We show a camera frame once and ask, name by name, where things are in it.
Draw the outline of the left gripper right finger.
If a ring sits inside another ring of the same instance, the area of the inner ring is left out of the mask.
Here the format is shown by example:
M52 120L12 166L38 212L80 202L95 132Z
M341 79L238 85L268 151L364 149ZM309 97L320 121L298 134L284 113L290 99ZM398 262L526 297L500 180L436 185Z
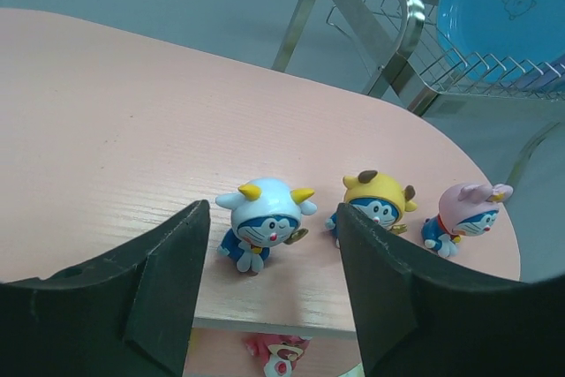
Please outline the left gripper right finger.
M436 256L337 209L367 376L561 376L564 279L521 283Z

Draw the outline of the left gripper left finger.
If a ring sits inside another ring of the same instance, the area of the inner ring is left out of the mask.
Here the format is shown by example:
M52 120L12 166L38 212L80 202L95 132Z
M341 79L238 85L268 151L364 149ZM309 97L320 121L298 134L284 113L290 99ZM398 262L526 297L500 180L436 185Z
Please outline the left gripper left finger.
M48 279L4 283L2 375L181 375L210 223L199 200Z

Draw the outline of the pink figure toy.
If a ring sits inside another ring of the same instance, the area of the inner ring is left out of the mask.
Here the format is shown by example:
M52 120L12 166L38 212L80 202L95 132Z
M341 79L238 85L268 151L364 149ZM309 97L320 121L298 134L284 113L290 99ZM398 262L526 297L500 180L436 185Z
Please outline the pink figure toy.
M266 377L285 377L293 374L311 341L310 336L258 333L246 337L243 343L259 360Z
M424 247L442 258L456 256L462 238L481 236L492 229L500 205L513 192L506 184L449 187L439 199L437 215L427 218L421 228Z

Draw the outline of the yellow blue duck figure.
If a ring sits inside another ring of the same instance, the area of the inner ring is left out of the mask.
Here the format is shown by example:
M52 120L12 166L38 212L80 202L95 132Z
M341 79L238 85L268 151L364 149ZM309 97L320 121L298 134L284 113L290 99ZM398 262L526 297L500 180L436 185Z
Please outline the yellow blue duck figure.
M344 176L343 202L364 213L370 220L396 235L407 231L400 223L406 213L418 205L412 185L402 187L390 175L377 170L363 170L356 176Z

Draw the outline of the blue white duck figure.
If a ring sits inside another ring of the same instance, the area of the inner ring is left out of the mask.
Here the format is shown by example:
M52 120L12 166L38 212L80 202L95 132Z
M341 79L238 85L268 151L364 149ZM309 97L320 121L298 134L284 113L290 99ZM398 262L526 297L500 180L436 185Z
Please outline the blue white duck figure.
M231 259L238 272L257 275L273 247L305 236L302 217L317 212L313 195L312 188L292 189L278 178L263 177L217 196L215 204L230 211L230 229L217 252Z

